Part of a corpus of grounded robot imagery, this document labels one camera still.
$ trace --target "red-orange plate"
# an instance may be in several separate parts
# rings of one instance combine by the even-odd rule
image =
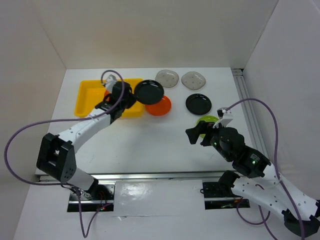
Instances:
[[[145,105],[145,109],[153,116],[163,116],[170,111],[171,101],[167,96],[163,96],[160,102],[152,105]]]

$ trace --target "yellow bin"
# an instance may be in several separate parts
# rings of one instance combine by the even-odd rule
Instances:
[[[131,85],[134,91],[136,85],[142,81],[141,78],[124,79]],[[101,85],[100,80],[86,80],[80,83],[78,97],[76,99],[74,115],[80,118],[86,117],[92,109],[104,99],[106,89]],[[124,110],[123,118],[140,117],[145,107],[142,103],[136,102],[131,108]]]

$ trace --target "yellow tray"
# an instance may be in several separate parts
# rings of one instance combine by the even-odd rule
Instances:
[[[142,81],[141,78],[125,79],[134,91],[136,85]],[[78,97],[76,99],[74,115],[80,118],[86,117],[92,109],[104,99],[106,89],[100,80],[86,80],[80,83]],[[145,110],[142,103],[136,102],[131,108],[124,110],[122,117],[140,117]]]

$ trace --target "black plate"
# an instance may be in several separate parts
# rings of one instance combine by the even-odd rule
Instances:
[[[210,112],[212,104],[210,99],[200,93],[195,93],[185,101],[186,108],[194,115],[205,115]]]
[[[157,104],[161,101],[165,94],[162,85],[155,80],[144,80],[139,82],[135,89],[134,95],[136,99],[146,105]]]

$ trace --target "white wall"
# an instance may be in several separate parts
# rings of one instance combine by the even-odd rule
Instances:
[[[26,124],[50,119],[66,68],[25,0],[0,2],[0,152]],[[31,179],[48,125],[20,134],[9,150],[16,172]],[[14,237],[29,186],[18,182],[0,161],[0,239]]]
[[[282,171],[320,198],[320,11],[312,0],[280,0],[245,69],[251,97],[267,102],[280,128]],[[275,127],[255,106],[269,153]]]
[[[31,0],[68,69],[247,63],[278,0]]]

